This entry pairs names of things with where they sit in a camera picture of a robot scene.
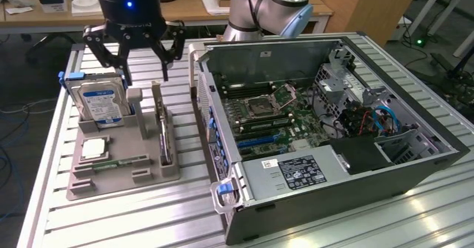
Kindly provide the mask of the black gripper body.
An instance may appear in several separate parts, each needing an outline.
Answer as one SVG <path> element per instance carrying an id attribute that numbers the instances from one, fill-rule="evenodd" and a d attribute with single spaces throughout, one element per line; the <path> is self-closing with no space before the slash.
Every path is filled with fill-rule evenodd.
<path id="1" fill-rule="evenodd" d="M 105 19 L 105 35 L 130 49 L 148 48 L 146 33 L 158 41 L 166 25 L 160 0 L 98 0 Z"/>

